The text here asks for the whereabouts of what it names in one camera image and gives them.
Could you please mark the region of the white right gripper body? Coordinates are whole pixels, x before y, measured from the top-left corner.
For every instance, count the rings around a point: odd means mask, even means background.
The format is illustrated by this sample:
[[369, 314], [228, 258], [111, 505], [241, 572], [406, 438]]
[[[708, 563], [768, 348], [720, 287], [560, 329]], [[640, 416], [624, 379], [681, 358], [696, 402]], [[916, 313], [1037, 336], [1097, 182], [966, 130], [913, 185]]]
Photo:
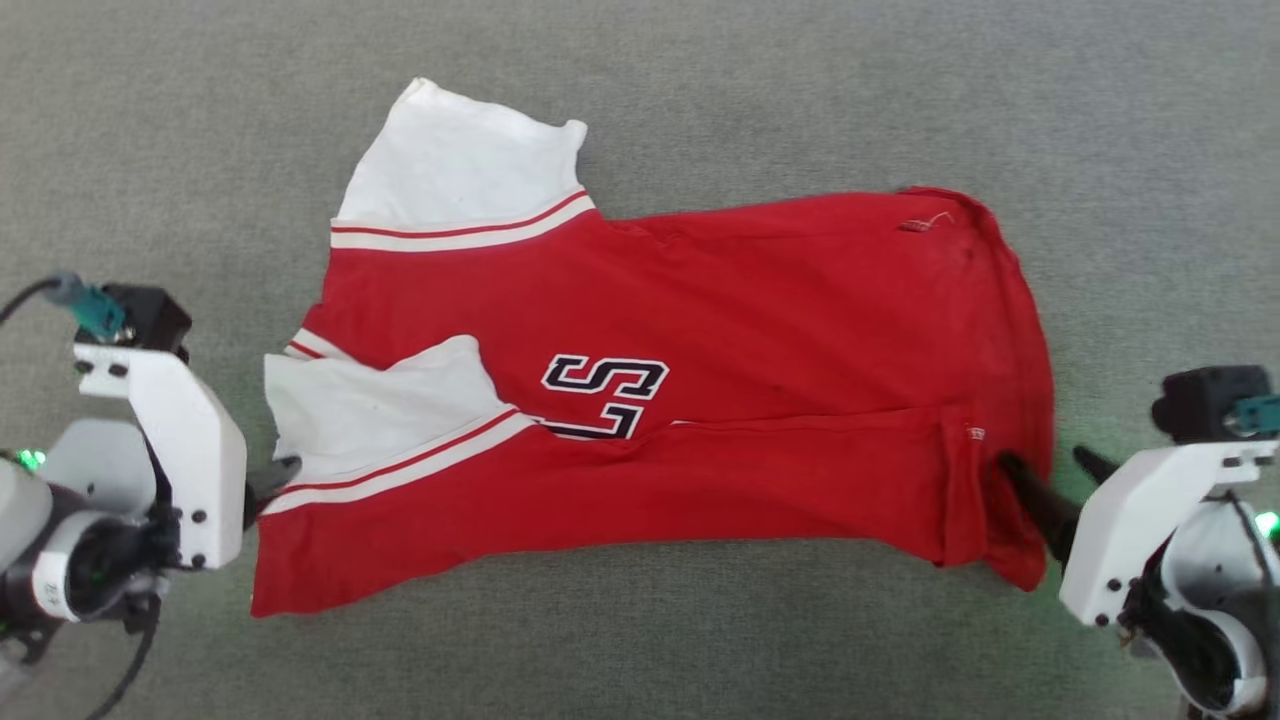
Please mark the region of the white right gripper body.
[[1184, 584], [1247, 569], [1252, 520], [1225, 493], [1252, 482], [1249, 441], [1204, 442], [1134, 454], [1084, 502], [1059, 598], [1088, 626], [1119, 619], [1133, 580], [1164, 552], [1175, 598]]

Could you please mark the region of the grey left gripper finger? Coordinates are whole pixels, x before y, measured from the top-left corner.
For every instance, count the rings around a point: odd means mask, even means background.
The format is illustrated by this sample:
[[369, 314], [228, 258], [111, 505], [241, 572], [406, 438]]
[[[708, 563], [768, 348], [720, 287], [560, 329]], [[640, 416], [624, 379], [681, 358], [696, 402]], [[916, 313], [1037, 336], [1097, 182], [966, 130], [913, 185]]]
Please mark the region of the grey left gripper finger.
[[298, 456], [287, 456], [251, 470], [244, 483], [244, 525], [252, 527], [264, 509], [283, 492], [302, 468]]

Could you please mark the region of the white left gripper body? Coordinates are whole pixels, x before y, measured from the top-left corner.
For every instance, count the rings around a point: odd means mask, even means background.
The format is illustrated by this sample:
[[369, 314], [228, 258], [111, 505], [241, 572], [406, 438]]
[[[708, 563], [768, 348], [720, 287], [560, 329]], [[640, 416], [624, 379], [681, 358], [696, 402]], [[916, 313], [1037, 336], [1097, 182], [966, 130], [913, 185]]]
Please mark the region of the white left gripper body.
[[220, 569], [234, 561], [244, 534], [247, 446], [219, 397], [177, 354], [77, 343], [91, 364], [79, 391], [123, 398], [182, 510], [178, 551], [186, 566]]

